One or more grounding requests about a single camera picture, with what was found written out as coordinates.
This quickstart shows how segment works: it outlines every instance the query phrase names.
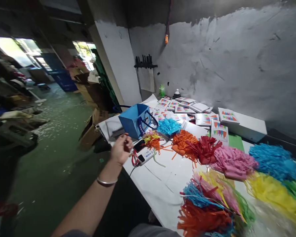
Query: bracelet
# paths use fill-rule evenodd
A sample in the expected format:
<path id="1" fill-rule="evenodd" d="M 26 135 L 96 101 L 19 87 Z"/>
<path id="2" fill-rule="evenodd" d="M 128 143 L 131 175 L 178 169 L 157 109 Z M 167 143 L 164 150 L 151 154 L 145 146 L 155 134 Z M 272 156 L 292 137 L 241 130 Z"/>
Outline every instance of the bracelet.
<path id="1" fill-rule="evenodd" d="M 114 184 L 116 184 L 117 181 L 118 181 L 118 179 L 117 179 L 116 181 L 112 182 L 112 183 L 109 183 L 109 182 L 104 182 L 104 181 L 100 180 L 100 179 L 97 177 L 97 178 L 96 178 L 96 181 L 97 181 L 99 184 L 101 184 L 102 186 L 104 186 L 104 187 L 110 187 L 110 186 L 113 186 Z"/>

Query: doorway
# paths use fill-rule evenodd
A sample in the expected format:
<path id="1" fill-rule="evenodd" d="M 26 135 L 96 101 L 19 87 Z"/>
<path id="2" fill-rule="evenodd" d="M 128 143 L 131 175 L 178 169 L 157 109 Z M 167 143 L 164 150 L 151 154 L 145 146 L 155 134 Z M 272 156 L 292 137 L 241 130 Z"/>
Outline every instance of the doorway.
<path id="1" fill-rule="evenodd" d="M 82 61 L 85 63 L 87 69 L 93 71 L 94 66 L 90 60 L 93 60 L 94 62 L 96 59 L 95 54 L 91 51 L 91 49 L 96 49 L 95 44 L 83 41 L 73 41 L 73 44 L 76 47 L 79 56 L 82 58 Z"/>

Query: blue tassel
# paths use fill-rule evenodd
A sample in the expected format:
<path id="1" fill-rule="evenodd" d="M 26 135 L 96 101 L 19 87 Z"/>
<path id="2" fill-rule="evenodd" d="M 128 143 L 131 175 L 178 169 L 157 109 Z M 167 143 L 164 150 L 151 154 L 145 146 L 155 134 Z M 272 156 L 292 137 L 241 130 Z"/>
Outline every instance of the blue tassel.
<path id="1" fill-rule="evenodd" d="M 164 135 L 171 136 L 174 133 L 178 133 L 181 130 L 181 124 L 179 124 L 174 119 L 164 119 L 158 122 L 159 126 L 157 132 Z"/>
<path id="2" fill-rule="evenodd" d="M 209 205 L 215 205 L 221 209 L 223 209 L 224 207 L 211 202 L 210 200 L 208 200 L 202 191 L 199 191 L 197 189 L 197 187 L 190 182 L 184 189 L 183 189 L 184 194 L 186 195 L 185 198 L 187 198 L 188 200 L 190 200 L 194 206 L 198 206 L 200 208 L 209 206 Z"/>
<path id="3" fill-rule="evenodd" d="M 278 181 L 296 180 L 296 162 L 282 146 L 259 144 L 250 147 L 249 154 L 259 163 L 257 171 L 269 174 Z"/>

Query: red tassel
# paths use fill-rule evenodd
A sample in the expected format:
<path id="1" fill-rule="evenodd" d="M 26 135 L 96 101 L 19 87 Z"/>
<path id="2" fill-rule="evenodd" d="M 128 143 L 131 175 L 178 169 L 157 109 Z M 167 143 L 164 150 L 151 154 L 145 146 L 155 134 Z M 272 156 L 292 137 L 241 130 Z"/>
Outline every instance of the red tassel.
<path id="1" fill-rule="evenodd" d="M 222 146 L 222 142 L 218 141 L 218 143 L 214 145 L 215 142 L 215 138 L 208 136 L 202 136 L 197 143 L 186 141 L 189 145 L 187 148 L 192 151 L 194 157 L 198 158 L 202 165 L 216 162 L 214 151 Z"/>

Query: mobile phone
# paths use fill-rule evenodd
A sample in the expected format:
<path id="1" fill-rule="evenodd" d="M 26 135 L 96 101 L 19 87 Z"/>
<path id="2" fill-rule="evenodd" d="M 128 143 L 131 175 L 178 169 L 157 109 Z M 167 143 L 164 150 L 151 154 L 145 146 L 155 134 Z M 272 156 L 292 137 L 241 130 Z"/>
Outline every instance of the mobile phone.
<path id="1" fill-rule="evenodd" d="M 135 146 L 134 146 L 134 150 L 138 153 L 140 152 L 145 146 L 143 145 L 145 144 L 144 140 L 141 140 L 140 142 L 138 142 Z"/>

